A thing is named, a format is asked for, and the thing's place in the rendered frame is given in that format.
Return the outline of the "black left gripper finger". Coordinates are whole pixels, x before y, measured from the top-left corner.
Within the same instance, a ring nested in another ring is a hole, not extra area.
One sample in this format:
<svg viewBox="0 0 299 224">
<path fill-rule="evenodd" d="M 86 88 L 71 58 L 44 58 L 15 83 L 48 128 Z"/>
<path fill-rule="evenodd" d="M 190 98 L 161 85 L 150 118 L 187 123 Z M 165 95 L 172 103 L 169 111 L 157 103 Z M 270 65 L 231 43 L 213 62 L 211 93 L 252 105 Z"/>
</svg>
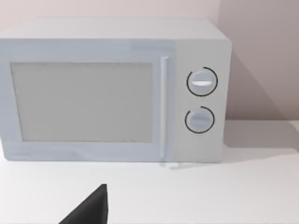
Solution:
<svg viewBox="0 0 299 224">
<path fill-rule="evenodd" d="M 59 224 L 107 224 L 108 190 L 101 184 Z"/>
</svg>

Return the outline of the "pale microwave door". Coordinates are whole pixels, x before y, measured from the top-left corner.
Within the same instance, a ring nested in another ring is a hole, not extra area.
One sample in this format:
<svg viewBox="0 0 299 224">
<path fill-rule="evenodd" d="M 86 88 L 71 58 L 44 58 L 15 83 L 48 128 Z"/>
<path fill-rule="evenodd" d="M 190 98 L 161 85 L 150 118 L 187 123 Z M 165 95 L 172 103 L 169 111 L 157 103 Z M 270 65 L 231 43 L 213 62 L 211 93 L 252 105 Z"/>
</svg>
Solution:
<svg viewBox="0 0 299 224">
<path fill-rule="evenodd" d="M 161 162 L 161 57 L 167 138 L 175 43 L 0 39 L 0 140 L 9 161 Z"/>
</svg>

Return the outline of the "plain pale microwave knob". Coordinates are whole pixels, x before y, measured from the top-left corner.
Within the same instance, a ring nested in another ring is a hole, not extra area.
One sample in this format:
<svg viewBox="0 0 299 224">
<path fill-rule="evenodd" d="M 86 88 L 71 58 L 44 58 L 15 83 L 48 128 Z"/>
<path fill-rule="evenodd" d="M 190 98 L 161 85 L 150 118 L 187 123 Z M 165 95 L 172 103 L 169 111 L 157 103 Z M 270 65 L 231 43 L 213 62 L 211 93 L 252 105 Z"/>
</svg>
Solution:
<svg viewBox="0 0 299 224">
<path fill-rule="evenodd" d="M 210 127 L 211 119 L 207 112 L 191 112 L 190 114 L 190 127 L 196 132 L 202 132 Z"/>
</svg>

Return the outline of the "microwave knob with white bar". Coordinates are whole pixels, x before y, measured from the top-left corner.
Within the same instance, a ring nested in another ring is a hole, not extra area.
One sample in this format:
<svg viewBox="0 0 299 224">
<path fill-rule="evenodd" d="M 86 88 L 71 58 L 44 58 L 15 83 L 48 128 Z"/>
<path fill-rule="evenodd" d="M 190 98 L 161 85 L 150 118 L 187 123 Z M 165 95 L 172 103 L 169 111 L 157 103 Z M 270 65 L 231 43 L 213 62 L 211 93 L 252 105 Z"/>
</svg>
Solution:
<svg viewBox="0 0 299 224">
<path fill-rule="evenodd" d="M 198 71 L 192 73 L 189 83 L 197 94 L 205 94 L 214 88 L 214 75 L 209 71 Z"/>
</svg>

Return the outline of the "pale microwave oven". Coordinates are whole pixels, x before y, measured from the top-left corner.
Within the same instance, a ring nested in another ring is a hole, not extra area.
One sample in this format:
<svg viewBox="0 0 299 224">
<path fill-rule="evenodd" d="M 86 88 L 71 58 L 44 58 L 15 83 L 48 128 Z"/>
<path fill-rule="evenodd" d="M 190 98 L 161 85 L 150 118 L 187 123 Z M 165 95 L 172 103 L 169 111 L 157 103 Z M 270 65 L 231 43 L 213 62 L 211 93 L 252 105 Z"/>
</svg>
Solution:
<svg viewBox="0 0 299 224">
<path fill-rule="evenodd" d="M 175 43 L 171 133 L 164 162 L 219 162 L 222 156 L 231 41 L 210 21 L 196 18 L 43 18 L 0 32 L 0 39 L 139 39 Z M 209 71 L 214 88 L 197 94 L 192 73 Z M 209 113 L 210 127 L 196 132 L 191 112 Z"/>
</svg>

